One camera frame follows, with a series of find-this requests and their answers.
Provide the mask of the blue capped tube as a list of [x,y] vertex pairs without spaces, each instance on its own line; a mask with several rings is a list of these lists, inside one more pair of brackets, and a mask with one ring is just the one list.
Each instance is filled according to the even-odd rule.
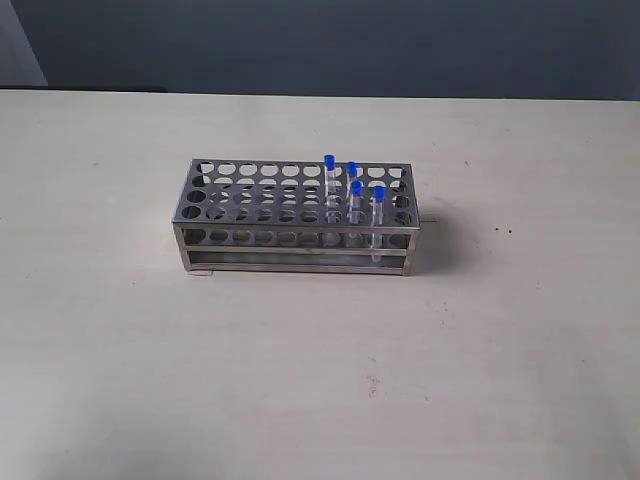
[[358,226],[362,221],[362,190],[363,184],[360,180],[351,182],[349,197],[349,224]]
[[[383,225],[383,215],[384,215],[384,199],[386,196],[386,187],[382,185],[377,185],[373,189],[373,200],[372,200],[372,226],[379,227]],[[371,234],[371,248],[372,249],[381,249],[383,244],[383,235],[374,231]]]
[[347,198],[350,198],[352,195],[352,184],[357,180],[358,175],[358,165],[354,161],[349,161],[347,163],[346,168],[346,190],[347,190]]
[[325,174],[325,205],[328,223],[338,222],[338,195],[336,186],[336,166],[335,156],[326,154],[324,156]]

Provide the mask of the stainless steel test tube rack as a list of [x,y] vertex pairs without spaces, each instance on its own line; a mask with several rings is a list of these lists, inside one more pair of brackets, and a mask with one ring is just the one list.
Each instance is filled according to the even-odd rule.
[[[409,275],[421,229],[412,167],[357,165],[363,215],[351,226],[347,162],[335,161],[338,222],[328,223],[324,160],[193,159],[172,219],[185,270]],[[386,196],[373,227],[377,185]]]

